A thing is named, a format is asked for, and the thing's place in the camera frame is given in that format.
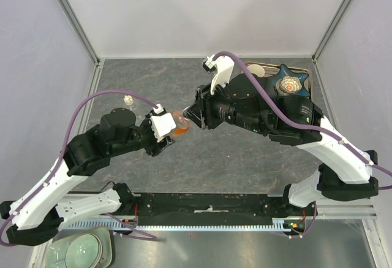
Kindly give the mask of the orange drink bottle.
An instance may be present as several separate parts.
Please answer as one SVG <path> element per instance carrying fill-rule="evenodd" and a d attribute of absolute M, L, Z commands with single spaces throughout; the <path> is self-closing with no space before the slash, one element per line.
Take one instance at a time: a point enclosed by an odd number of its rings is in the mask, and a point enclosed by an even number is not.
<path fill-rule="evenodd" d="M 174 110 L 171 115 L 175 121 L 176 128 L 171 131 L 173 137 L 180 136 L 188 131 L 191 126 L 190 119 L 186 118 L 183 113 L 179 110 Z"/>

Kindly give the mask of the clear bottle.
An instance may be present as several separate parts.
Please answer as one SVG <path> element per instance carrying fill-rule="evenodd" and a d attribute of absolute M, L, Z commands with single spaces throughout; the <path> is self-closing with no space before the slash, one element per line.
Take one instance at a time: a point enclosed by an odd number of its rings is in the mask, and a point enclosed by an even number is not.
<path fill-rule="evenodd" d="M 141 110 L 138 108 L 137 105 L 135 104 L 130 105 L 129 110 L 133 112 L 137 118 L 141 118 Z"/>

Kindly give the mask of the cream bottle cap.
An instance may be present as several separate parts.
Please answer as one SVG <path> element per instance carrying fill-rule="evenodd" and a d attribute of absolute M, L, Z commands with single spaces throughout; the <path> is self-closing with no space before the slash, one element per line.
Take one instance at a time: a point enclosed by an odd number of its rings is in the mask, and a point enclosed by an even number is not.
<path fill-rule="evenodd" d="M 125 105 L 131 106 L 134 103 L 134 99 L 131 95 L 125 95 L 123 97 Z"/>

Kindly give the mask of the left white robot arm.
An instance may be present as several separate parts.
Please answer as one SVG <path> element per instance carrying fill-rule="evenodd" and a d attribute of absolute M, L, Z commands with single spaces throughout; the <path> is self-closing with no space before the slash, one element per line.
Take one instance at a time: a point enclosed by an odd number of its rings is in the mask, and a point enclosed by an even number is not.
<path fill-rule="evenodd" d="M 157 156 L 172 144 L 170 133 L 176 123 L 165 109 L 150 111 L 140 125 L 135 122 L 132 111 L 112 110 L 99 124 L 75 136 L 26 195 L 17 201 L 2 202 L 1 218 L 5 222 L 1 232 L 8 240 L 5 246 L 34 247 L 75 221 L 104 213 L 132 212 L 135 197 L 125 183 L 117 183 L 89 199 L 63 205 L 59 202 L 75 186 L 109 166 L 112 158 L 139 150 Z"/>

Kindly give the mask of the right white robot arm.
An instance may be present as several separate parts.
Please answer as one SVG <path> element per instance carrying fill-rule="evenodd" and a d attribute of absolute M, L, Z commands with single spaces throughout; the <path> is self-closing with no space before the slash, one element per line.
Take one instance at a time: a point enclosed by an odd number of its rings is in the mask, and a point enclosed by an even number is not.
<path fill-rule="evenodd" d="M 379 193 L 372 155 L 344 141 L 309 98 L 280 96 L 267 77 L 241 74 L 225 86 L 202 85 L 183 114 L 201 129 L 227 123 L 319 159 L 310 177 L 285 187 L 280 205 L 288 215 L 322 198 L 348 202 Z"/>

